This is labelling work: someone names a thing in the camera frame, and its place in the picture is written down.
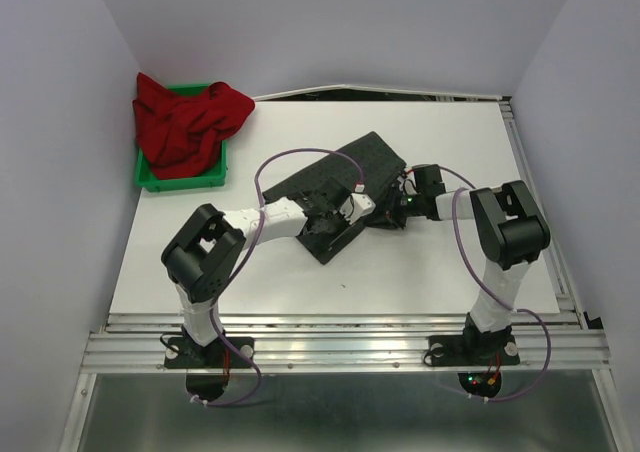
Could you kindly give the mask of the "dark grey dotted skirt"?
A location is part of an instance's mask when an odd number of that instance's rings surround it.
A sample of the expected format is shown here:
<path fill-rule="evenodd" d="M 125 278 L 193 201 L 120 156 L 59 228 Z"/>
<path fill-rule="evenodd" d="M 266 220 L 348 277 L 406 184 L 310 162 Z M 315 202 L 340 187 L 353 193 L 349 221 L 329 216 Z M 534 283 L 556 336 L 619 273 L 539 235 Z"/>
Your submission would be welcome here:
<path fill-rule="evenodd" d="M 336 153 L 292 174 L 264 191 L 262 196 L 267 203 L 286 197 L 301 199 L 311 208 L 340 212 L 348 194 L 354 191 L 358 183 L 362 183 L 364 192 L 375 205 L 380 205 L 405 166 L 406 162 L 377 133 L 369 132 Z M 361 218 L 355 223 L 360 225 L 360 233 L 363 232 L 366 219 Z M 303 246 L 325 265 L 353 240 L 349 243 L 339 242 L 336 247 Z"/>

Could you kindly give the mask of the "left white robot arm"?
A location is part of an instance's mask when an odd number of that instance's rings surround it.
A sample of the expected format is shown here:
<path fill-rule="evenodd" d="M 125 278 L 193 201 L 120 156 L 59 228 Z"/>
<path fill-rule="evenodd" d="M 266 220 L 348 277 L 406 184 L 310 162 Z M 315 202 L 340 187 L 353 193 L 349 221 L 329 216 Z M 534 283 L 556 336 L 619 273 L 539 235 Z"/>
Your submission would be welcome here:
<path fill-rule="evenodd" d="M 233 280 L 239 260 L 276 239 L 330 238 L 374 208 L 362 185 L 351 191 L 334 180 L 318 190 L 294 192 L 255 209 L 221 211 L 211 204 L 199 206 L 161 254 L 179 294 L 191 358 L 210 366 L 222 356 L 217 302 Z"/>

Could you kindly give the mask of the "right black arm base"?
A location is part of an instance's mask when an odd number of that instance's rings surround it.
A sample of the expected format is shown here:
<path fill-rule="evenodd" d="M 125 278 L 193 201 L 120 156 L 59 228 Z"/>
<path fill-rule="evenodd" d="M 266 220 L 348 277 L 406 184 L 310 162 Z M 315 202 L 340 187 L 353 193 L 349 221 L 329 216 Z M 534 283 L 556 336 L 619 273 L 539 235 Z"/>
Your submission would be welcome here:
<path fill-rule="evenodd" d="M 516 366 L 521 363 L 518 351 L 508 353 L 515 345 L 514 337 L 465 338 L 463 335 L 432 335 L 429 348 L 423 353 L 423 363 L 430 367 Z"/>

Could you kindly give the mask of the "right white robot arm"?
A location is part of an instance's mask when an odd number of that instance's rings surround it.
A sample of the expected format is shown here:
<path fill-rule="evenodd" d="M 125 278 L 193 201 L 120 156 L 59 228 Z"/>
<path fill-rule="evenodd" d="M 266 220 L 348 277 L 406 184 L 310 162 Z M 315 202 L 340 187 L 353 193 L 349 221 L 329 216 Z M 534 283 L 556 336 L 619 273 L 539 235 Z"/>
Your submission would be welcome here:
<path fill-rule="evenodd" d="M 366 224 L 403 229 L 414 217 L 453 224 L 462 261 L 479 287 L 460 338 L 460 350 L 466 359 L 482 362 L 495 352 L 495 337 L 510 332 L 521 283 L 550 245 L 549 226 L 523 181 L 478 188 L 457 172 L 436 164 L 417 165 L 402 173 Z M 482 275 L 475 272 L 464 250 L 462 220 L 475 224 L 486 259 Z"/>

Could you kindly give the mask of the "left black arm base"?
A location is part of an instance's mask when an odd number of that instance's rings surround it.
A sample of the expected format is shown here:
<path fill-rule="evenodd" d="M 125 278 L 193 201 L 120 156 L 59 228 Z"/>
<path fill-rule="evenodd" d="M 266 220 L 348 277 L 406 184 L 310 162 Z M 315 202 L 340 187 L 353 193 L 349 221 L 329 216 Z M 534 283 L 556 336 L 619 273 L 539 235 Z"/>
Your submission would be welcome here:
<path fill-rule="evenodd" d="M 219 339 L 200 346 L 183 334 L 161 335 L 165 347 L 164 367 L 167 369 L 251 369 L 247 358 L 232 352 Z"/>

